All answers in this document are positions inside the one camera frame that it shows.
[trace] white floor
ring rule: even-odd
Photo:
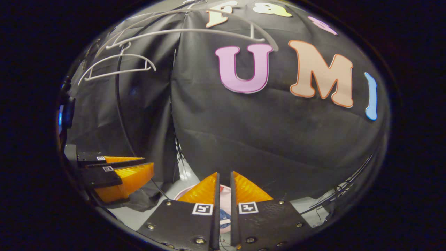
[[[179,163],[179,171],[180,171],[180,179],[176,181],[168,191],[165,191],[166,195],[170,199],[174,199],[175,196],[182,191],[183,189],[190,187],[192,185],[196,185],[200,182],[200,180],[197,178],[197,176],[194,174],[192,169],[190,168],[189,164],[184,161],[184,164],[180,161]],[[291,204],[293,207],[299,212],[302,213],[306,210],[308,210],[311,206],[317,204],[318,201],[322,201],[324,197],[329,196],[333,191],[327,192],[325,195],[323,195],[321,198],[318,199],[312,199],[310,197],[302,198],[299,200],[291,201]],[[166,199],[165,196],[161,196],[158,205]],[[125,225],[130,227],[133,230],[138,230],[142,224],[152,215],[152,213],[157,209],[158,205],[153,207],[150,210],[147,210],[145,212],[139,212],[133,209],[130,209],[128,207],[121,207],[117,209],[109,209],[119,220],[121,220]],[[322,207],[317,210],[309,211],[302,215],[302,217],[307,221],[307,223],[311,227],[316,227],[318,225],[321,225],[325,218],[327,217],[328,213],[325,209]],[[224,251],[225,249],[228,251],[236,251],[235,247],[230,246],[231,243],[231,235],[230,232],[224,233],[220,235],[220,247],[221,250]]]

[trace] pink letter u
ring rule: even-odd
[[[233,92],[254,93],[263,89],[268,81],[268,54],[273,51],[269,44],[253,44],[247,50],[254,54],[254,76],[249,80],[240,79],[235,71],[237,46],[227,46],[215,51],[219,57],[220,78],[223,85]]]

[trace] screw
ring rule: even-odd
[[[246,239],[246,243],[254,243],[254,242],[256,242],[255,238],[247,238]]]
[[[195,240],[195,243],[196,244],[203,244],[203,243],[205,243],[205,241],[203,239],[201,239],[201,238],[198,238],[198,239]]]

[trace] white plastic hanger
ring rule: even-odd
[[[157,18],[157,17],[161,17],[161,16],[165,16],[165,15],[169,15],[169,14],[173,14],[173,13],[181,13],[181,12],[189,12],[189,11],[213,11],[213,12],[220,12],[229,16],[232,16],[234,18],[240,19],[246,23],[250,24],[250,36],[245,36],[245,35],[241,35],[241,34],[236,34],[236,33],[231,33],[231,32],[227,32],[227,31],[221,31],[221,30],[213,30],[213,29],[170,29],[170,30],[161,30],[161,31],[156,31],[156,32],[150,32],[150,33],[146,33],[143,35],[139,35],[136,37],[132,37],[129,39],[125,39],[122,40],[120,42],[117,42],[119,37],[128,29],[132,28],[133,26],[136,26],[137,24],[153,19],[153,18]],[[213,9],[180,9],[180,10],[173,10],[173,11],[167,11],[164,13],[160,13],[148,18],[145,18],[127,28],[125,28],[124,30],[122,30],[121,32],[119,32],[118,34],[116,34],[115,36],[113,36],[112,38],[110,38],[107,42],[105,42],[98,50],[98,52],[96,53],[96,56],[98,56],[104,49],[111,49],[111,48],[115,48],[117,46],[121,46],[122,44],[125,44],[127,42],[130,41],[134,41],[137,40],[139,38],[143,38],[146,36],[151,36],[151,35],[161,35],[161,34],[168,34],[168,33],[174,33],[174,32],[202,32],[202,33],[214,33],[214,34],[219,34],[219,35],[227,35],[227,36],[231,36],[231,37],[235,37],[235,38],[241,38],[244,40],[248,40],[248,41],[252,41],[252,42],[264,42],[265,39],[261,38],[254,38],[254,28],[257,29],[260,34],[262,34],[266,40],[269,42],[269,44],[273,47],[274,51],[278,51],[279,50],[279,46],[277,45],[276,41],[265,31],[263,30],[260,26],[256,25],[254,22],[249,21],[248,19],[244,18],[244,17],[240,17],[237,15],[234,15],[232,13],[227,13],[225,11],[222,10],[213,10]],[[109,42],[111,40],[114,39],[114,42],[112,43],[112,45],[107,45],[109,44]]]
[[[93,80],[93,79],[98,79],[98,78],[102,78],[102,77],[106,77],[106,76],[111,76],[111,75],[116,75],[116,74],[121,74],[121,73],[126,73],[126,72],[148,71],[148,70],[150,70],[152,67],[153,67],[153,70],[154,70],[154,71],[157,71],[157,68],[155,67],[155,65],[154,65],[154,64],[152,63],[152,61],[150,61],[148,58],[143,57],[143,56],[140,56],[140,55],[136,55],[136,54],[124,54],[124,51],[127,50],[127,49],[131,46],[131,44],[132,44],[132,43],[129,42],[129,43],[128,43],[128,46],[122,49],[121,54],[119,54],[119,55],[114,55],[114,56],[110,56],[110,57],[107,57],[107,58],[104,58],[104,59],[102,59],[102,60],[99,60],[99,61],[96,62],[95,64],[93,64],[90,68],[88,68],[88,70],[86,70],[86,71],[84,72],[84,74],[82,75],[82,77],[79,79],[78,85],[80,85],[82,79],[85,79],[85,81],[90,81],[90,80]],[[124,70],[124,71],[109,72],[109,73],[105,73],[105,74],[98,75],[98,76],[94,76],[94,77],[91,76],[91,73],[93,72],[93,67],[95,67],[95,66],[98,65],[99,63],[104,62],[104,61],[107,61],[107,60],[109,60],[109,59],[114,59],[114,58],[124,57],[124,56],[125,56],[125,57],[135,57],[135,58],[144,59],[144,60],[145,60],[144,68],[143,68],[143,69],[133,69],[133,70]],[[88,78],[84,78],[85,75],[86,75],[88,72],[90,72],[90,75],[88,76]]]

